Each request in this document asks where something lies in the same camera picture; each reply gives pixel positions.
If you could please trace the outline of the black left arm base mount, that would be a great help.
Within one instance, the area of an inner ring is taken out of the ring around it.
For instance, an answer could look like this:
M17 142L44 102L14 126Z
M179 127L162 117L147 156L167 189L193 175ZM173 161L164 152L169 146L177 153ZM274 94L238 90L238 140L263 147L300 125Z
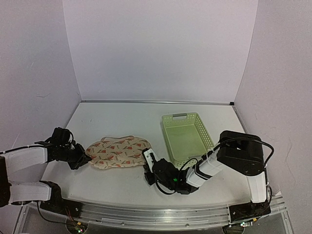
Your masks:
M72 218L79 218L82 209L82 203L74 200L68 200L62 197L61 188L58 184L51 181L40 180L41 183L51 188L51 195L47 201L42 201L40 208L60 215L68 215Z

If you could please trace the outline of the light green perforated plastic basket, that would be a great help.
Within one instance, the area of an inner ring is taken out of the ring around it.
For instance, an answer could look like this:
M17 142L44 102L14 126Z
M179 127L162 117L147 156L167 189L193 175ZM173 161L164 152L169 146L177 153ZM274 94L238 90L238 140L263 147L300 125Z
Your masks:
M169 159L177 168L215 147L198 113L164 115L161 124Z

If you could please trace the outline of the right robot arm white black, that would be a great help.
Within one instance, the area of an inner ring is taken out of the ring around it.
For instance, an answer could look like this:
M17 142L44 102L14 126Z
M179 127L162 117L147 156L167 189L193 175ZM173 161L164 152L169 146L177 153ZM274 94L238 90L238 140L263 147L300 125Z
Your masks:
M195 162L192 166L185 162L178 169L173 163L159 159L152 149L142 151L146 161L145 179L165 195L189 195L225 168L244 175L251 198L248 203L230 207L234 221L261 217L271 212L272 189L268 184L266 167L273 154L273 146L258 136L229 130L223 131L219 143L201 158L189 159L188 162Z

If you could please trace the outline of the aluminium front rail frame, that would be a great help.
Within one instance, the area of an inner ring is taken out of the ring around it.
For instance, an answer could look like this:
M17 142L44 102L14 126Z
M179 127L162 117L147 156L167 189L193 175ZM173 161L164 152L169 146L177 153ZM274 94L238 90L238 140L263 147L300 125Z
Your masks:
M185 208L119 207L85 202L78 209L78 220L87 224L137 230L206 229L241 223L252 218L228 205Z

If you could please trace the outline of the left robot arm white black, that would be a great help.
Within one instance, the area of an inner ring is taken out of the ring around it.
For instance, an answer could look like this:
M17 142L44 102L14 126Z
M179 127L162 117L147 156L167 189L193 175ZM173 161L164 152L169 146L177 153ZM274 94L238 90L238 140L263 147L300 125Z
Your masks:
M79 217L82 203L62 197L61 187L51 181L16 180L20 171L48 164L65 162L71 170L86 165L91 158L83 146L74 140L68 129L57 127L52 136L32 145L21 146L0 153L0 205L25 205L39 202L43 210L72 217Z

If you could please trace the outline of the beige patterned mesh laundry bag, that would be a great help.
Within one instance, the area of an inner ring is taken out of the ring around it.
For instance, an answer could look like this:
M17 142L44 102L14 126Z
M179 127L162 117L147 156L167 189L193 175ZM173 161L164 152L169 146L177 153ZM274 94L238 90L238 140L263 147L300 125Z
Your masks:
M137 136L103 137L91 144L85 153L89 163L96 169L127 168L145 164L144 149L152 146L149 141Z

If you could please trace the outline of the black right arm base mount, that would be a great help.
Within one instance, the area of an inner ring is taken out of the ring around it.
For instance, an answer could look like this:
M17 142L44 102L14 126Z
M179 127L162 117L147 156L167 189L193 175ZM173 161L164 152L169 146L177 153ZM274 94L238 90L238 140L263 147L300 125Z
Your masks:
M261 203L244 203L232 205L229 207L231 223L237 223L244 220L252 220L253 218L260 218L271 213L271 208L266 200Z

